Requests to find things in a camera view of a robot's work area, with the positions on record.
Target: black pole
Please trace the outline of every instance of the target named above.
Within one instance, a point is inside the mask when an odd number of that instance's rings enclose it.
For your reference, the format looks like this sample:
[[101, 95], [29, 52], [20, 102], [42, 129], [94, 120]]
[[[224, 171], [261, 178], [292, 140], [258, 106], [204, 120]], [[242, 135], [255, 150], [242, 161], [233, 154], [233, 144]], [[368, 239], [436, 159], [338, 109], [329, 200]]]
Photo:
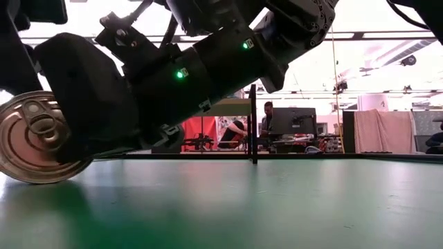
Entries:
[[249, 93], [249, 96], [251, 98], [251, 108], [252, 108], [252, 115], [251, 115], [251, 122], [252, 122], [252, 138], [251, 138], [251, 144], [252, 144], [252, 163], [256, 165], [258, 163], [258, 144], [257, 144], [257, 86], [255, 84], [251, 85], [251, 91]]

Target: pull tab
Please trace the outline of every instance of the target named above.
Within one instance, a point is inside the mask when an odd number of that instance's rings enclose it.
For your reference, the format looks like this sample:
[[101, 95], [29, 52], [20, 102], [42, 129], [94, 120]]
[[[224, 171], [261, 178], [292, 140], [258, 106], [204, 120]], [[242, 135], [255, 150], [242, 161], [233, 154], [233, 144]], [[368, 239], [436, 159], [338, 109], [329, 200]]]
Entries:
[[[23, 113], [23, 119], [26, 122], [28, 128], [36, 135], [44, 135], [50, 132], [55, 131], [56, 120], [50, 114], [50, 110], [46, 108], [40, 101], [38, 100], [26, 100], [21, 105], [21, 111]], [[53, 122], [52, 127], [49, 127], [43, 131], [38, 131], [34, 129], [33, 123], [37, 120], [48, 118]]]

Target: table surface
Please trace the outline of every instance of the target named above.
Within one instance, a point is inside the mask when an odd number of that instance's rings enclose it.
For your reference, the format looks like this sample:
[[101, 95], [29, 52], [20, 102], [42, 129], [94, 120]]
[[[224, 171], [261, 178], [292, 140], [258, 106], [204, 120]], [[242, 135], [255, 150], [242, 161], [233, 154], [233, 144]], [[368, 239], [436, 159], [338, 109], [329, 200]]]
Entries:
[[0, 177], [0, 248], [443, 248], [443, 167], [377, 160], [115, 160]]

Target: pink curtain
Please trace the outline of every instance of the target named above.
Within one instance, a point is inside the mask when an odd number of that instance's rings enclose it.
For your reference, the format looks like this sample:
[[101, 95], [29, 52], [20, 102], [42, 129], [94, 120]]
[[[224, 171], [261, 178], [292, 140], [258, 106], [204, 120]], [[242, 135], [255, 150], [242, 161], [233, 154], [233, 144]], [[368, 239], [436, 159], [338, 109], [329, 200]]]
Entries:
[[406, 111], [357, 111], [355, 151], [413, 154], [413, 119]]

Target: red partition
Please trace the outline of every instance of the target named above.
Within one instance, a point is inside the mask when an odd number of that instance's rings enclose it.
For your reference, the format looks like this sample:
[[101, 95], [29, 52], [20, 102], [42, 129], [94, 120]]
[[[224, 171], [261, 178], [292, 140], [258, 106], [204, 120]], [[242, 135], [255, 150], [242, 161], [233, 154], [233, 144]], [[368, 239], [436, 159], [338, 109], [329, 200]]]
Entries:
[[[201, 133], [201, 117], [190, 118], [183, 123], [185, 130], [185, 139], [197, 138]], [[203, 133], [214, 140], [213, 149], [217, 148], [217, 128], [215, 117], [203, 117]], [[194, 149], [193, 147], [182, 146], [181, 150]]]

